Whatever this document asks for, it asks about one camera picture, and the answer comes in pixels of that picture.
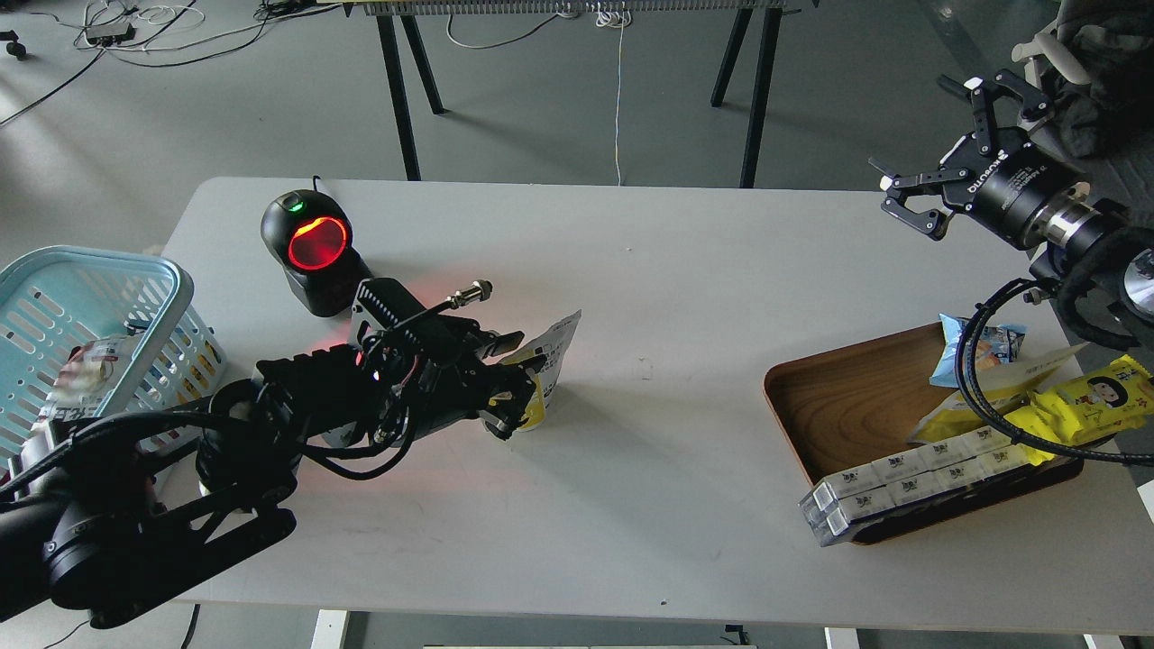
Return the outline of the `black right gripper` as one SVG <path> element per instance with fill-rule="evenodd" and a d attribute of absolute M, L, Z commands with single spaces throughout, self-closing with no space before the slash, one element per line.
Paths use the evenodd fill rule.
<path fill-rule="evenodd" d="M 974 135 L 957 140 L 936 171 L 902 176 L 879 159 L 869 159 L 882 173 L 879 188 L 885 197 L 881 209 L 935 243 L 947 234 L 953 214 L 962 211 L 1013 248 L 1027 251 L 1040 245 L 1044 234 L 1043 227 L 1035 225 L 1037 212 L 1072 191 L 1085 196 L 1091 188 L 1088 176 L 1031 142 L 1022 128 L 997 129 L 994 104 L 1012 98 L 1019 118 L 1037 124 L 1051 115 L 1054 100 L 1009 69 L 997 70 L 994 81 L 969 79 L 961 83 L 939 75 L 936 83 L 969 103 Z M 907 206 L 911 197 L 931 196 L 939 197 L 939 208 L 912 211 Z"/>

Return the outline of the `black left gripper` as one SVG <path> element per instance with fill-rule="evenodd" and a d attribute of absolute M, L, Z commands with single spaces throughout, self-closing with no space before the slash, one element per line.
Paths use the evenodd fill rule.
<path fill-rule="evenodd" d="M 489 358 L 511 353 L 524 333 L 484 330 L 474 320 L 422 320 L 397 329 L 361 320 L 358 364 L 383 386 L 375 443 L 415 441 L 465 419 L 479 419 L 499 440 L 539 425 L 539 379 Z"/>

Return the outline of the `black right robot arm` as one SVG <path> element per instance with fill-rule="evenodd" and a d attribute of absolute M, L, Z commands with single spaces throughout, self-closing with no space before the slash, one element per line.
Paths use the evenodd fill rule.
<path fill-rule="evenodd" d="M 1091 202 L 1088 177 L 1034 140 L 1051 99 L 1007 69 L 937 85 L 969 106 L 974 127 L 930 171 L 899 174 L 874 161 L 882 210 L 931 240 L 962 215 L 1016 249 L 1040 248 L 1031 279 L 1014 279 L 1010 294 L 1051 301 L 1086 342 L 1151 348 L 1151 227 L 1121 203 Z"/>

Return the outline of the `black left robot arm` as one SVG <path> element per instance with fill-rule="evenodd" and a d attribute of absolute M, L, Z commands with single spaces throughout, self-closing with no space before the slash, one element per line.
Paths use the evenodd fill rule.
<path fill-rule="evenodd" d="M 293 534 L 304 458 L 372 480 L 460 420 L 510 438 L 545 356 L 488 357 L 522 337 L 437 316 L 258 361 L 189 406 L 52 424 L 58 446 L 3 485 L 3 619 L 52 600 L 115 628 L 230 570 Z"/>

